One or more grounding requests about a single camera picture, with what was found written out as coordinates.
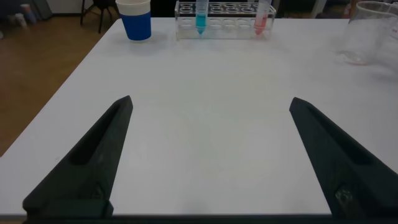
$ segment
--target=paper cup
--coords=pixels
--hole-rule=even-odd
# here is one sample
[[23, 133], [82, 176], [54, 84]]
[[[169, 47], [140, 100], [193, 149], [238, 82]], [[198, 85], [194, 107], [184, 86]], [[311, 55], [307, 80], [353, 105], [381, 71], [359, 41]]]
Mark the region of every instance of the paper cup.
[[23, 27], [23, 28], [27, 28], [27, 24], [25, 21], [25, 17], [22, 13], [17, 13], [15, 14], [15, 17], [17, 18], [18, 23]]
[[36, 24], [36, 17], [35, 14], [33, 14], [32, 9], [30, 8], [29, 4], [21, 4], [21, 8], [24, 10], [26, 17], [28, 18], [28, 20], [33, 23]]
[[150, 0], [116, 0], [124, 29], [130, 40], [150, 37]]

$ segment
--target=chair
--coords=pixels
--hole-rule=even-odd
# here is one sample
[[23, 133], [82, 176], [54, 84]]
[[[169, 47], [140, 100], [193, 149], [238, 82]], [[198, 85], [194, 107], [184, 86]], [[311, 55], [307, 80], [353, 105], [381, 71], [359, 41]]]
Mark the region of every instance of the chair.
[[101, 33], [101, 28], [102, 28], [102, 20], [104, 17], [104, 10], [106, 9], [107, 12], [109, 13], [109, 18], [112, 20], [112, 14], [111, 11], [109, 11], [109, 7], [114, 7], [116, 12], [119, 14], [118, 7], [116, 6], [115, 0], [93, 0], [93, 4], [88, 8], [85, 9], [85, 0], [82, 1], [81, 3], [81, 14], [80, 14], [80, 25], [83, 25], [83, 17], [86, 15], [87, 12], [91, 11], [94, 7], [97, 7], [98, 9], [101, 10], [101, 15], [99, 16], [99, 27], [98, 27], [98, 33]]

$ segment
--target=chair leg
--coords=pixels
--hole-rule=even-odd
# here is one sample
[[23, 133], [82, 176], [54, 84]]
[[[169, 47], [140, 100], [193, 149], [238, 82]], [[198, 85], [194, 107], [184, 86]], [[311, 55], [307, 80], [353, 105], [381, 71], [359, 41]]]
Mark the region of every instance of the chair leg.
[[116, 12], [117, 12], [118, 16], [120, 17], [120, 12], [119, 12], [119, 9], [118, 9], [118, 7], [117, 7], [117, 6], [114, 6], [114, 10], [116, 10]]
[[83, 17], [85, 16], [85, 0], [81, 3], [80, 25], [83, 25]]
[[101, 17], [99, 18], [99, 28], [98, 28], [98, 33], [101, 33], [101, 28], [102, 28], [102, 19], [104, 17], [104, 9], [101, 9]]
[[109, 10], [109, 8], [107, 7], [106, 8], [106, 10], [108, 11], [108, 13], [109, 13], [109, 18], [111, 19], [111, 23], [113, 22], [113, 19], [112, 19], [112, 14], [111, 14], [111, 11]]

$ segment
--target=blue cup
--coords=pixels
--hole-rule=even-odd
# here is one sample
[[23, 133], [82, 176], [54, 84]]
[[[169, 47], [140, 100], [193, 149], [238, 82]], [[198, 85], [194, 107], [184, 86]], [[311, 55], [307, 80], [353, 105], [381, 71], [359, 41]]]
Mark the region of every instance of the blue cup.
[[150, 0], [116, 0], [124, 29], [130, 40], [150, 37]]

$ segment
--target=test tube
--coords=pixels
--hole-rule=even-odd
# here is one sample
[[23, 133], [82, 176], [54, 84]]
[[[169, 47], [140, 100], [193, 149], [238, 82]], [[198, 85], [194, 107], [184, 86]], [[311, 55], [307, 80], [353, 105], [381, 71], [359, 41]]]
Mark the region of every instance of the test tube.
[[197, 0], [196, 4], [196, 26], [199, 35], [201, 35], [206, 29], [206, 20], [208, 14], [209, 0]]
[[254, 22], [254, 30], [257, 35], [260, 35], [266, 28], [271, 1], [272, 0], [259, 0], [259, 7], [257, 8], [256, 20]]

